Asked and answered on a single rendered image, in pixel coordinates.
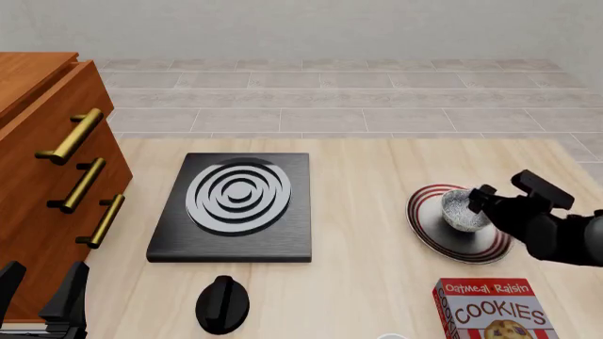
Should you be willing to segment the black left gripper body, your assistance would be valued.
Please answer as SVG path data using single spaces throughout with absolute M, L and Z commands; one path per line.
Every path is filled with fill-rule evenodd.
M 0 331 L 0 339 L 86 339 L 86 318 L 73 319 L 69 323 L 47 322 L 45 330 Z

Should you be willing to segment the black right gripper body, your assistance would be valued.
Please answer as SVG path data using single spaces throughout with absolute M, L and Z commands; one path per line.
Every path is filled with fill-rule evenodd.
M 502 232 L 525 242 L 528 223 L 552 210 L 552 202 L 541 197 L 492 195 L 483 205 L 484 214 Z

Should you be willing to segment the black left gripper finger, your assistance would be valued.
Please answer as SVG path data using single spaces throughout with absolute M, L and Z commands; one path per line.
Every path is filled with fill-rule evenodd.
M 75 262 L 50 301 L 39 312 L 45 321 L 85 321 L 85 296 L 90 268 Z
M 9 262 L 0 270 L 0 318 L 5 318 L 16 290 L 26 273 L 26 267 L 17 261 Z

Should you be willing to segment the black white patterned bowl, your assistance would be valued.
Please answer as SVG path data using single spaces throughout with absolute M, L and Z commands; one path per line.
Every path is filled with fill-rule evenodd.
M 451 189 L 442 196 L 441 211 L 445 222 L 457 231 L 475 233 L 490 225 L 490 219 L 483 213 L 469 209 L 469 194 L 466 189 Z

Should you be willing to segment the white plate with red rings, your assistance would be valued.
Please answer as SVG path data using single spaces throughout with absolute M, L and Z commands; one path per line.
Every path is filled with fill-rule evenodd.
M 442 212 L 442 199 L 449 191 L 462 186 L 432 184 L 415 191 L 406 203 L 406 217 L 411 230 L 429 248 L 456 262 L 486 265 L 497 262 L 513 247 L 511 236 L 487 224 L 475 232 L 459 231 L 450 226 Z

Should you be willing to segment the oatmeal raisin cookies box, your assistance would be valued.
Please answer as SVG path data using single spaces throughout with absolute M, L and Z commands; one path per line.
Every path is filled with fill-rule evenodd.
M 442 278 L 432 296 L 447 339 L 560 339 L 527 279 Z

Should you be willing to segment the flat black stove plate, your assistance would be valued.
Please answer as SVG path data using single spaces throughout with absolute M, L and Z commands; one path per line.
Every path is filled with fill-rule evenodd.
M 188 153 L 146 258 L 309 263 L 311 233 L 309 154 Z

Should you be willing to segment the wooden cabinet drawer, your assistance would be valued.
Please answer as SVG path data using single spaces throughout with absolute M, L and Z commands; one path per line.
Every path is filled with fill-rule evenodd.
M 127 165 L 105 117 L 64 166 L 57 166 L 50 160 L 37 159 L 34 154 L 35 152 L 26 148 L 0 151 L 0 198 L 3 197 L 3 191 L 12 190 L 41 174 L 47 174 L 54 169 L 76 169 L 78 163 L 91 163 L 96 157 L 104 158 L 106 165 L 107 163 Z
M 26 267 L 8 307 L 7 321 L 39 320 L 39 311 L 72 264 L 89 255 L 90 248 L 76 244 L 75 239 L 93 233 L 106 210 L 99 201 L 123 193 L 132 179 L 124 163 L 107 163 L 73 214 L 46 207 L 50 200 L 64 200 L 82 174 L 77 169 L 54 169 L 2 192 L 0 267 L 12 261 Z
M 54 149 L 75 127 L 74 116 L 114 106 L 93 61 L 65 53 L 0 53 L 0 151 Z

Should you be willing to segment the wooden cabinet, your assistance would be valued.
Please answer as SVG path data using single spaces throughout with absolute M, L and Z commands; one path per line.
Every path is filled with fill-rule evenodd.
M 93 61 L 0 52 L 0 268 L 26 269 L 8 322 L 39 322 L 119 211 L 133 174 L 107 123 L 113 109 Z

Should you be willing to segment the round black stove knob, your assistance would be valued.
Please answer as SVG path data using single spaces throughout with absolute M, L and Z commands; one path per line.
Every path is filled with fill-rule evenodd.
M 203 330 L 212 335 L 226 335 L 237 330 L 250 311 L 245 287 L 231 276 L 218 276 L 200 294 L 195 315 Z

